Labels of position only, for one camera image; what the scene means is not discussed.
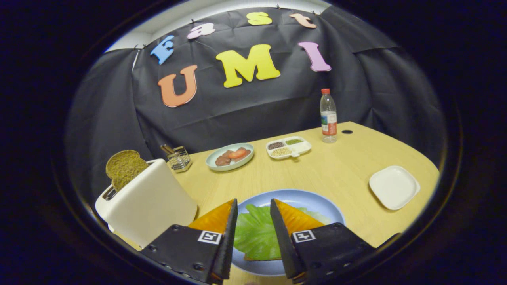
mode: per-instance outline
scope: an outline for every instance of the letter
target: letter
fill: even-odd
[[[315,29],[317,28],[317,25],[315,24],[311,24],[310,22],[308,22],[308,20],[310,20],[310,18],[308,17],[305,17],[299,13],[297,14],[292,14],[292,15],[289,15],[289,17],[292,17],[292,18],[295,18],[296,21],[298,23],[300,23],[303,27],[307,27],[307,28],[310,28],[310,29]]]
[[[331,66],[324,61],[322,55],[318,51],[318,44],[312,42],[302,42],[298,43],[298,45],[305,49],[306,54],[310,58],[310,61],[312,62],[310,69],[315,72],[331,70]]]
[[[195,80],[195,70],[197,69],[197,65],[190,65],[182,69],[180,72],[183,76],[185,76],[185,83],[187,85],[187,89],[181,95],[176,95],[174,92],[174,79],[176,78],[176,74],[170,74],[161,80],[159,80],[159,86],[162,91],[162,101],[168,107],[174,108],[185,103],[188,103],[192,98],[194,98],[195,93],[197,91],[197,82]]]
[[[246,15],[250,25],[269,25],[273,22],[269,15],[264,12],[252,12]]]
[[[276,70],[273,64],[269,54],[270,49],[270,45],[255,45],[250,49],[248,59],[233,50],[219,53],[216,58],[221,60],[224,65],[226,77],[224,87],[230,88],[241,85],[243,81],[237,76],[236,71],[251,82],[254,78],[255,67],[257,67],[257,79],[259,80],[279,77],[280,71]]]
[[[211,23],[202,24],[202,25],[199,25],[199,26],[191,29],[190,30],[191,33],[187,35],[187,39],[189,39],[189,40],[195,39],[195,38],[198,38],[202,35],[207,35],[207,34],[213,33],[214,31],[215,31],[215,29],[213,28],[213,24],[211,24]]]
[[[159,64],[163,64],[164,61],[171,56],[171,54],[174,52],[174,49],[172,49],[172,46],[174,45],[170,39],[172,39],[174,36],[170,35],[167,38],[165,38],[163,41],[161,41],[150,53],[150,55],[155,55],[159,59]]]

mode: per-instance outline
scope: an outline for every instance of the bread slice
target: bread slice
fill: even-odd
[[[258,260],[258,259],[251,259],[250,257],[245,255],[245,257],[243,259],[245,259],[246,261],[270,261],[270,260],[281,260],[282,258],[279,257],[279,258],[273,258],[273,259]]]

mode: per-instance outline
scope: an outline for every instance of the orange letter u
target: orange letter u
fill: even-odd
[[[181,106],[194,98],[197,91],[197,83],[195,81],[195,70],[197,65],[190,65],[182,69],[179,73],[185,76],[185,84],[187,89],[181,95],[176,95],[174,92],[173,80],[176,74],[170,74],[159,80],[159,86],[162,91],[162,101],[168,107],[174,108]]]

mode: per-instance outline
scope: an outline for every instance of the screw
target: screw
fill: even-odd
[[[204,266],[202,264],[194,263],[193,267],[197,271],[204,271]]]

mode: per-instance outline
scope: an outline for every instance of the seeds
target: seeds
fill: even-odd
[[[282,142],[274,142],[270,145],[268,145],[268,149],[272,150],[272,149],[275,149],[275,148],[281,148],[281,147],[284,147],[285,145],[282,143]]]
[[[289,148],[281,148],[281,149],[276,149],[274,150],[271,155],[272,156],[283,156],[283,155],[287,155],[287,154],[291,154],[292,151],[289,149]]]
[[[303,142],[302,140],[295,138],[295,139],[289,139],[285,143],[288,145],[293,145],[293,144],[302,143],[302,142]]]

